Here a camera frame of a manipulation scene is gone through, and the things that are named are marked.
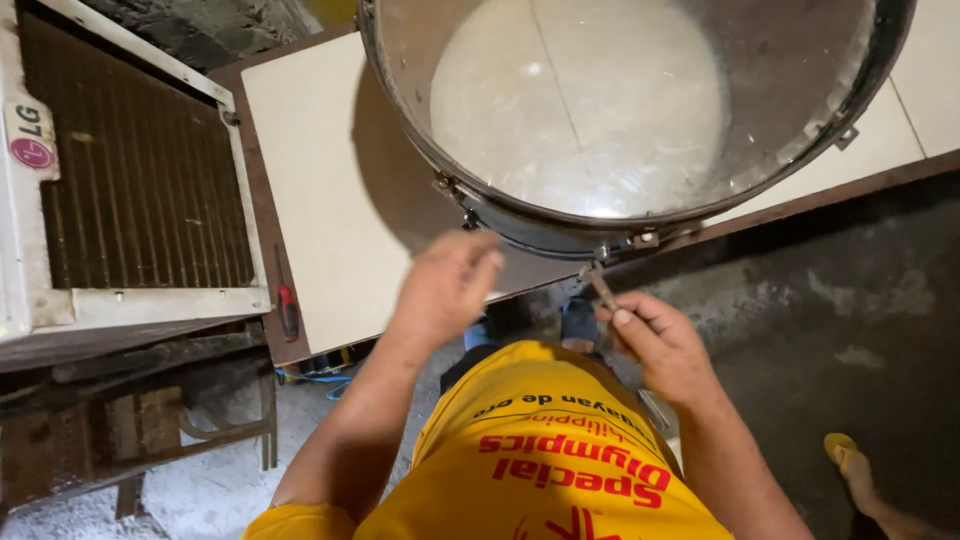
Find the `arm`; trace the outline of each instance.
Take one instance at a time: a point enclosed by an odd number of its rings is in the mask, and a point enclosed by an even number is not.
[[[417,375],[483,309],[503,256],[487,233],[449,233],[417,257],[387,330],[353,384],[294,456],[273,506],[329,503],[360,523],[393,469]]]
[[[600,308],[617,347],[643,366],[651,390],[680,418],[686,485],[738,540],[812,540],[720,386],[703,341],[682,313],[641,293]]]

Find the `hand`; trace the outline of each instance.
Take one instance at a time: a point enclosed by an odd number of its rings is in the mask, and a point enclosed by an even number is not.
[[[384,334],[427,355],[463,331],[483,312],[503,266],[494,233],[451,232],[415,260]]]
[[[610,322],[616,348],[643,366],[643,380],[672,405],[691,408],[723,395],[704,342],[675,308],[640,292],[616,298],[620,309],[597,309]]]

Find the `yellow t-shirt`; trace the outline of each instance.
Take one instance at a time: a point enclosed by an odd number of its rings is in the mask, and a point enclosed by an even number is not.
[[[246,540],[731,539],[634,397],[592,360],[521,341],[440,398],[410,473],[356,527],[328,504],[261,514]]]

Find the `red screwdriver handle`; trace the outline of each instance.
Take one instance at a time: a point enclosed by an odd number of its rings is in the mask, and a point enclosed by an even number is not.
[[[287,343],[293,343],[300,337],[300,313],[294,302],[294,293],[287,285],[276,288],[276,310],[280,316],[280,326]]]

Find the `white panel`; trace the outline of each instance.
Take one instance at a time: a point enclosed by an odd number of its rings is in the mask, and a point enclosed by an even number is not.
[[[860,136],[843,152],[830,147],[793,176],[754,199],[711,217],[703,226],[723,223],[924,158],[890,81],[883,85],[856,122],[856,128]]]
[[[960,148],[960,1],[919,0],[892,78],[926,154]]]
[[[381,333],[412,256],[463,216],[400,128],[359,34],[243,72],[313,353]],[[507,250],[493,297],[582,263]]]

